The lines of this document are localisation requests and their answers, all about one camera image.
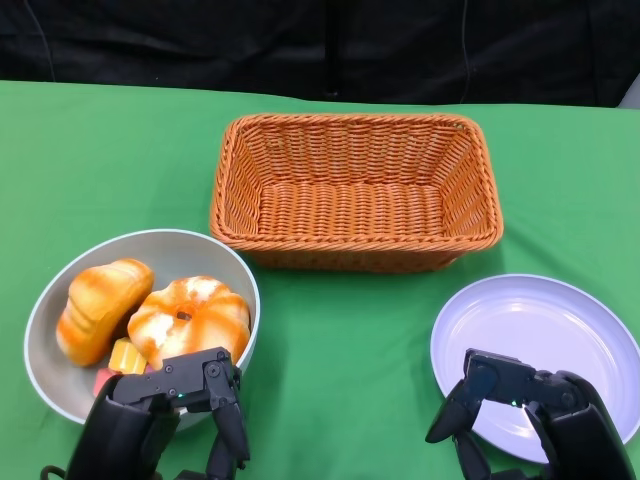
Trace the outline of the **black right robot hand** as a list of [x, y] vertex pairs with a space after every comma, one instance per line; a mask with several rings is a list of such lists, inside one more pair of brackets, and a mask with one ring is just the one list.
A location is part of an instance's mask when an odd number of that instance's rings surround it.
[[453, 440], [466, 479], [526, 479], [520, 469], [493, 472], [471, 431], [483, 401], [522, 407], [548, 463], [538, 479], [634, 479], [635, 471], [600, 395], [568, 371], [537, 370], [520, 360], [477, 349], [464, 377], [447, 395], [425, 441]]

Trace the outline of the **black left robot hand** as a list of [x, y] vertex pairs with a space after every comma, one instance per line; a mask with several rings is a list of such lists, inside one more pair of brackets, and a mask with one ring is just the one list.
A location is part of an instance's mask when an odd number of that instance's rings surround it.
[[212, 416], [216, 435], [203, 472], [180, 479], [233, 479], [250, 460], [239, 403], [241, 372], [222, 347], [169, 358], [159, 370], [104, 384], [65, 470], [66, 479], [159, 479], [157, 467], [179, 411]]

